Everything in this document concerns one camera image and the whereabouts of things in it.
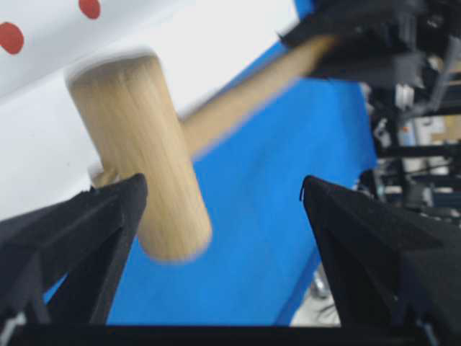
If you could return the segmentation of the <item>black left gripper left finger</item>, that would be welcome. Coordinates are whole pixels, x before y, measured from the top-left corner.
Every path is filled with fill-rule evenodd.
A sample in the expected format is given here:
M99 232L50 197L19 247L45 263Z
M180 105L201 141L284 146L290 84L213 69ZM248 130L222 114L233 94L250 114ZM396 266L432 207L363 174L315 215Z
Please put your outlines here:
M1 319L104 324L146 208L142 174L1 222Z

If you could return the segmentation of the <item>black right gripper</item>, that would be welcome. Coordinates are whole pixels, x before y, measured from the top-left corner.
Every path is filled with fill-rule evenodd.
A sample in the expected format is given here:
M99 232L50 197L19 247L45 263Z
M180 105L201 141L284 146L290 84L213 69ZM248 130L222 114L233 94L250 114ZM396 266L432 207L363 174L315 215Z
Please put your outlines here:
M315 1L313 12L280 40L296 48L321 35L338 42L321 58L313 78L419 87L435 76L429 57L446 58L460 38L460 2Z

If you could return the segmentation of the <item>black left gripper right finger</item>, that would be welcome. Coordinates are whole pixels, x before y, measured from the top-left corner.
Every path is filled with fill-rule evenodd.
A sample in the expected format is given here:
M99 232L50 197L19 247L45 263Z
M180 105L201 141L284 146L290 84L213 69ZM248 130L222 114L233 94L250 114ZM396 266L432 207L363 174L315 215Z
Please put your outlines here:
M460 229L314 176L303 200L343 326L460 325Z

